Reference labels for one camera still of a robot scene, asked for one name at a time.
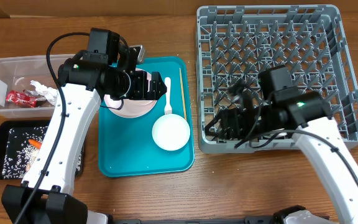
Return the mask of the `white tissue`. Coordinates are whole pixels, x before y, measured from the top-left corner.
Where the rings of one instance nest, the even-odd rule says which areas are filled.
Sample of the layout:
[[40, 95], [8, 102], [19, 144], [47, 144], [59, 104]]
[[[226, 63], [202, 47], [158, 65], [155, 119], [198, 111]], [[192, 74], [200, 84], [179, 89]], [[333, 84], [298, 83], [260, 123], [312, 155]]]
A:
[[47, 87], [38, 81], [31, 80], [30, 84], [35, 87], [36, 94], [44, 97], [51, 105], [55, 106], [57, 102], [58, 90]]

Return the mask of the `red snack wrapper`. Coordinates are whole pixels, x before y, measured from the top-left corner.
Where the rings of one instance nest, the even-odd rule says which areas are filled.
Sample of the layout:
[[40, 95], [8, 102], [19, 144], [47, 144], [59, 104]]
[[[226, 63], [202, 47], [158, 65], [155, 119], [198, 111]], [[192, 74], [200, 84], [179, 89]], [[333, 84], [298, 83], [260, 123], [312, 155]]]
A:
[[30, 108], [35, 108], [38, 102], [45, 101], [46, 98], [43, 96], [29, 96], [24, 92], [19, 92], [15, 90], [11, 90], [7, 96], [6, 101], [14, 103], [18, 106], [25, 106]]

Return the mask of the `orange carrot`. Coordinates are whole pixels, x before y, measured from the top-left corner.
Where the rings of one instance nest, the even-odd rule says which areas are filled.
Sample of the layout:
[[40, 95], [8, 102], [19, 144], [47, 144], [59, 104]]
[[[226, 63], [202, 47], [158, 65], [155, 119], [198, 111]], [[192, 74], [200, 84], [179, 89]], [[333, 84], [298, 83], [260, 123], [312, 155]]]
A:
[[35, 139], [29, 139], [28, 142], [30, 145], [34, 146], [38, 150], [42, 147], [42, 143], [39, 141], [36, 141]]

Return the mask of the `rice food scraps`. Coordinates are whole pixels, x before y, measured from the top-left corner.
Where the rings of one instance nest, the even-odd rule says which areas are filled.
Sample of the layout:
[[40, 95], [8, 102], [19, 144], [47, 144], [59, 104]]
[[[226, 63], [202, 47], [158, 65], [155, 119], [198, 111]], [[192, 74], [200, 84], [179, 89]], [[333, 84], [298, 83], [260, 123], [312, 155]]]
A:
[[10, 128], [2, 164], [2, 179], [21, 179], [29, 171], [40, 150], [28, 140], [43, 143], [48, 126]]

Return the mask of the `small white cup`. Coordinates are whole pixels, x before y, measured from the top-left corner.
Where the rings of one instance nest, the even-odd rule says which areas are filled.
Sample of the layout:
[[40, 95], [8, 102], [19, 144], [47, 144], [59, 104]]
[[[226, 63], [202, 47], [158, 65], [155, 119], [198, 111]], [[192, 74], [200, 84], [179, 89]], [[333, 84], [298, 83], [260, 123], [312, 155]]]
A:
[[281, 132], [281, 133], [275, 133], [272, 135], [273, 138], [282, 138], [285, 137], [287, 135], [286, 132]]

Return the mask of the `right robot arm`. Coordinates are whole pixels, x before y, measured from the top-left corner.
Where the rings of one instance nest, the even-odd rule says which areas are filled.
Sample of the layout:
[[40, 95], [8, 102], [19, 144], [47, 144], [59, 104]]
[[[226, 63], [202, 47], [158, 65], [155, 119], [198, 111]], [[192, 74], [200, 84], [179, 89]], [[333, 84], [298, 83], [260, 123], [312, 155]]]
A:
[[240, 107], [220, 110], [205, 127], [207, 136], [238, 142], [263, 136], [293, 139], [327, 191], [340, 223], [358, 223], [358, 165], [342, 140], [330, 104], [315, 92], [300, 93], [286, 66], [258, 74], [263, 100], [253, 106], [239, 80], [228, 91]]

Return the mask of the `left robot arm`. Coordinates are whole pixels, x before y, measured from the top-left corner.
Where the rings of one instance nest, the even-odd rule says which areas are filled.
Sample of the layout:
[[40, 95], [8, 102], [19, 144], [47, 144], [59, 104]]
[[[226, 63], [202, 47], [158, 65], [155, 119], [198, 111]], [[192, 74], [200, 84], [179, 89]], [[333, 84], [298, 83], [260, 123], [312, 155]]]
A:
[[42, 147], [18, 186], [7, 185], [1, 202], [13, 223], [112, 223], [74, 198], [76, 165], [86, 133], [105, 96], [158, 100], [167, 92], [159, 72], [138, 70], [141, 45], [106, 29], [88, 33], [88, 47], [65, 60], [51, 76], [58, 96]]

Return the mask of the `grey plastic dishwasher rack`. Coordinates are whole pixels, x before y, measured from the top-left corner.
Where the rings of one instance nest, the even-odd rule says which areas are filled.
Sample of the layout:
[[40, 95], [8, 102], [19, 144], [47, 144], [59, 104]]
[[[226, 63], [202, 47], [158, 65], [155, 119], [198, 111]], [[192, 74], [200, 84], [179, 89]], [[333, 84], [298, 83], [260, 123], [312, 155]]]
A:
[[253, 104], [263, 100], [258, 73], [287, 66], [300, 92], [318, 92], [331, 106], [350, 149], [358, 146], [358, 86], [339, 9], [333, 5], [201, 6], [196, 12], [198, 145], [206, 154], [293, 149], [286, 137], [236, 141], [204, 127], [236, 103], [230, 85], [244, 80]]

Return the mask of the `clear plastic waste bin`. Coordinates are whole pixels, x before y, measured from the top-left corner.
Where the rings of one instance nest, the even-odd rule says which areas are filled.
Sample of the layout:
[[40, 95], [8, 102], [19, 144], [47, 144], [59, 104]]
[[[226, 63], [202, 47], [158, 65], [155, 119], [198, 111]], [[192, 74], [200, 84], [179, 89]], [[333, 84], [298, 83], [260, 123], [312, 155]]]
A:
[[5, 118], [51, 117], [54, 106], [47, 101], [35, 108], [7, 102], [12, 91], [34, 90], [30, 82], [38, 81], [47, 87], [55, 87], [44, 55], [0, 58], [0, 115]]

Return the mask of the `large white plate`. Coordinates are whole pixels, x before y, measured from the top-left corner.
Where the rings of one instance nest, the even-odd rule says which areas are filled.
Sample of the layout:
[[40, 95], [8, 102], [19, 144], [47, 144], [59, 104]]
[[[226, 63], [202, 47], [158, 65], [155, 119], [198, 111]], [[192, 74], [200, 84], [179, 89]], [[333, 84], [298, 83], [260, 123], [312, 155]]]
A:
[[117, 116], [122, 118], [138, 118], [147, 114], [157, 103], [156, 100], [112, 100], [109, 95], [104, 96], [104, 104]]

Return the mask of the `white plastic spoon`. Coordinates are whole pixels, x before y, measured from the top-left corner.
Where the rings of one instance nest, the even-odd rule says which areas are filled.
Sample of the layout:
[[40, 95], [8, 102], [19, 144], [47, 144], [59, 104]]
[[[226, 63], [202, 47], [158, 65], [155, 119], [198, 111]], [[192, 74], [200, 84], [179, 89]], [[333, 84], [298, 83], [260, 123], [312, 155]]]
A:
[[170, 104], [170, 92], [171, 92], [172, 81], [171, 81], [170, 77], [166, 77], [164, 79], [164, 83], [165, 83], [165, 86], [167, 87], [167, 92], [165, 94], [166, 104], [165, 104], [165, 107], [164, 107], [164, 113], [165, 114], [172, 114], [172, 106]]

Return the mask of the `wooden chopstick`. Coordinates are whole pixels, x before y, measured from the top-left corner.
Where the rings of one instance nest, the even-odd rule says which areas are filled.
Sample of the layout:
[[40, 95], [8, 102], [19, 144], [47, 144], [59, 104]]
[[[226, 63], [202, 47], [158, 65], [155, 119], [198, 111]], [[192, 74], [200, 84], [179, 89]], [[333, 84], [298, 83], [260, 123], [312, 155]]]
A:
[[183, 77], [182, 77], [181, 68], [179, 68], [179, 74], [180, 74], [180, 85], [181, 85], [181, 98], [182, 98], [182, 104], [183, 104], [183, 117], [184, 117], [185, 120], [187, 120], [185, 93], [184, 93]]

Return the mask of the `white saucer plate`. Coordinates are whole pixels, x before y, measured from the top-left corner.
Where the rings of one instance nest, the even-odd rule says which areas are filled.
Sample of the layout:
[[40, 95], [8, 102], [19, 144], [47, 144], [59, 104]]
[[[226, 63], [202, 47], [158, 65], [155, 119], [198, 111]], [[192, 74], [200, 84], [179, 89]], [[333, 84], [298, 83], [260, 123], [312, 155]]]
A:
[[165, 114], [154, 123], [152, 138], [156, 145], [163, 150], [179, 150], [190, 139], [190, 125], [177, 114]]

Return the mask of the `black plastic tray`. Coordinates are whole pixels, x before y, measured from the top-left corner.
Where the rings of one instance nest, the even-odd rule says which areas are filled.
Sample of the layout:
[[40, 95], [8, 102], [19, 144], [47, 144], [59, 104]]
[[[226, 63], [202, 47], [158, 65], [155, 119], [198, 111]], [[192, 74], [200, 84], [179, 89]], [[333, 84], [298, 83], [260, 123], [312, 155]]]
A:
[[2, 164], [4, 162], [4, 156], [6, 155], [5, 146], [8, 139], [8, 132], [10, 128], [15, 127], [38, 127], [38, 126], [48, 126], [49, 120], [23, 120], [23, 121], [5, 121], [0, 125], [0, 180], [10, 180], [2, 179]]

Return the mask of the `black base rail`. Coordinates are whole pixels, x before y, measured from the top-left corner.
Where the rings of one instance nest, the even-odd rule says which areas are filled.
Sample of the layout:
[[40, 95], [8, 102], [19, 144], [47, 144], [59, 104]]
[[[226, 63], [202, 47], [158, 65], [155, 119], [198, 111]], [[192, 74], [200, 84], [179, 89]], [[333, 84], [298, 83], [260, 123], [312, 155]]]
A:
[[276, 223], [333, 223], [329, 216], [316, 216], [305, 207], [295, 205], [273, 215], [246, 216], [244, 218], [190, 219], [190, 220], [140, 220], [116, 219], [108, 215], [108, 224], [276, 224]]

